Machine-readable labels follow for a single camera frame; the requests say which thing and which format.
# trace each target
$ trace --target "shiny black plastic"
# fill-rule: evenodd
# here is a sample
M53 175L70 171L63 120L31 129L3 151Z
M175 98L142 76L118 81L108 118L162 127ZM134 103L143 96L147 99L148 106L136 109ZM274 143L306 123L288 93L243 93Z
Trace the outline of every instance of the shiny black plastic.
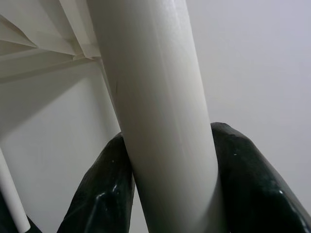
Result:
M231 233L310 233L310 216L253 142L227 124L211 127Z
M127 233L134 187L124 140L118 134L84 175L58 233Z
M28 218L30 229L26 233L42 233L37 226ZM11 214L0 192L0 233L18 233Z

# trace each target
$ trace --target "white pvc pipe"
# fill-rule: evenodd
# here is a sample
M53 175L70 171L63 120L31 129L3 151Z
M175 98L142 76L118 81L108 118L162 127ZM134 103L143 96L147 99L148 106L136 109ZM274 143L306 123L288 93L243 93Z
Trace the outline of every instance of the white pvc pipe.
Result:
M88 0L151 233L222 233L217 159L184 0Z
M0 190L19 233L30 229L30 224L19 199L9 168L0 148Z

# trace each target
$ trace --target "white wall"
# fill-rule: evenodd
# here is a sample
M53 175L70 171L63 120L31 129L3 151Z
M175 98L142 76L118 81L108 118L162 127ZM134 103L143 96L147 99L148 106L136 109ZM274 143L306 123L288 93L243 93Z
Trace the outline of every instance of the white wall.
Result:
M0 146L26 213L55 233L84 173L120 131L95 62L0 84ZM135 193L131 232L146 233Z
M188 9L211 121L249 136L311 214L311 1Z

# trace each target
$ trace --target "white rod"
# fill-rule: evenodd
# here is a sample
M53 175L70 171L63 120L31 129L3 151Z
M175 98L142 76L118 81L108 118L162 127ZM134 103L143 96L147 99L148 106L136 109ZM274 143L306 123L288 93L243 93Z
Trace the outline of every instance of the white rod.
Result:
M149 232L224 232L185 0L88 6Z
M0 190L6 205L11 213L12 219L19 233L25 233L30 229L30 224L24 208L19 199L9 168L6 164L0 148Z

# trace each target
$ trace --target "white pipe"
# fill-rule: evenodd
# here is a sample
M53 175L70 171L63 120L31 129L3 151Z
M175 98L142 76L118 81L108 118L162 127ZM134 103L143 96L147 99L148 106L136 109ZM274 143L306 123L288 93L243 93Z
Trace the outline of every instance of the white pipe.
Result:
M88 0L88 6L149 232L224 232L185 1Z
M0 148L0 190L19 233L30 229L30 224L19 199L9 168Z

